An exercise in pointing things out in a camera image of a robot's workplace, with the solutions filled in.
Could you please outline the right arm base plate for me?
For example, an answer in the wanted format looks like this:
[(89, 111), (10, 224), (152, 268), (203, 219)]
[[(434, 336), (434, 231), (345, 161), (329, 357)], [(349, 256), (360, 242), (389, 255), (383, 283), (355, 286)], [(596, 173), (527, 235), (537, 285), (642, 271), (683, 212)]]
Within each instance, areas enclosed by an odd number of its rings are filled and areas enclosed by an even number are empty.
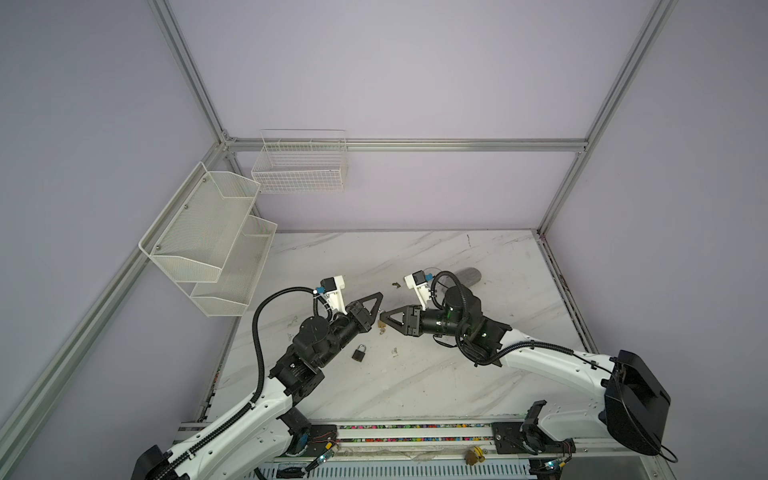
[(537, 425), (524, 422), (495, 422), (491, 424), (492, 439), (498, 454), (563, 454), (575, 452), (572, 439), (554, 440)]

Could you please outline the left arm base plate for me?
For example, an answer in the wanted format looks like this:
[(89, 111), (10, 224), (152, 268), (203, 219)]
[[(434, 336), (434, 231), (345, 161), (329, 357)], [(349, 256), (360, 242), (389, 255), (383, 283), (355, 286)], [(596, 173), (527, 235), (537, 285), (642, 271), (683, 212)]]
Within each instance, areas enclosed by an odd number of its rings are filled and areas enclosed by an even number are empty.
[(334, 445), (338, 437), (336, 425), (313, 425), (292, 437), (284, 453), (288, 457), (317, 457), (326, 450), (326, 445)]

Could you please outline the dark grey padlock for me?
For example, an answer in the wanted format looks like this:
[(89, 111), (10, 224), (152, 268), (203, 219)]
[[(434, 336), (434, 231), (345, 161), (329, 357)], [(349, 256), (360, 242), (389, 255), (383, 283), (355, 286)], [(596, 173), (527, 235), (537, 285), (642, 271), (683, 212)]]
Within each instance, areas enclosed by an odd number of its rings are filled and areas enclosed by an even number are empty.
[(363, 344), (360, 344), (360, 345), (359, 345), (359, 346), (358, 346), (358, 347), (357, 347), (357, 348), (354, 350), (354, 352), (352, 353), (352, 356), (351, 356), (351, 358), (352, 358), (354, 361), (356, 361), (356, 362), (358, 362), (358, 363), (361, 363), (361, 362), (364, 360), (364, 358), (365, 358), (365, 355), (366, 355), (366, 349), (367, 349), (367, 347), (366, 347), (365, 345), (363, 345)]

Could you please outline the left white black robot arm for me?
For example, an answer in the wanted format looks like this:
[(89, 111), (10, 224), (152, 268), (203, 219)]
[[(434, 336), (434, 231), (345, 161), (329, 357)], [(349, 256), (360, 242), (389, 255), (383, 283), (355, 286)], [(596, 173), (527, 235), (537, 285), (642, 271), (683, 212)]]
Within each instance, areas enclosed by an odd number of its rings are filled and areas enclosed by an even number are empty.
[[(259, 316), (275, 299), (289, 293), (307, 293), (314, 304), (326, 308), (326, 317), (313, 315), (305, 320), (294, 343), (270, 370), (265, 369), (263, 350), (259, 339)], [(383, 301), (380, 292), (351, 302), (345, 313), (332, 311), (327, 300), (308, 287), (289, 287), (270, 295), (256, 309), (251, 329), (257, 357), (259, 378), (254, 392), (246, 396), (216, 422), (191, 439), (189, 446), (181, 445), (177, 451), (161, 451), (153, 446), (137, 460), (134, 479), (190, 479), (183, 470), (195, 459), (202, 465), (222, 460), (235, 452), (238, 442), (267, 421), (277, 419), (306, 398), (324, 379), (322, 368), (333, 360), (355, 336), (370, 331)]]

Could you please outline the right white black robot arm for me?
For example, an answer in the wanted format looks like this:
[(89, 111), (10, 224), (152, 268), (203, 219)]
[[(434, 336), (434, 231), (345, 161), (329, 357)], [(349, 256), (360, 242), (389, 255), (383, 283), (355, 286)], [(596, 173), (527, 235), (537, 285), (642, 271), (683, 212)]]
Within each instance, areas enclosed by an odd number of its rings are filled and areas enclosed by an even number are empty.
[(381, 313), (380, 320), (404, 336), (453, 338), (477, 367), (534, 373), (583, 395), (571, 405), (532, 404), (521, 427), (531, 452), (540, 451), (547, 440), (597, 438), (611, 438), (647, 456), (666, 450), (671, 397), (633, 352), (609, 356), (536, 339), (485, 316), (480, 300), (465, 287), (449, 288), (439, 307), (406, 305)]

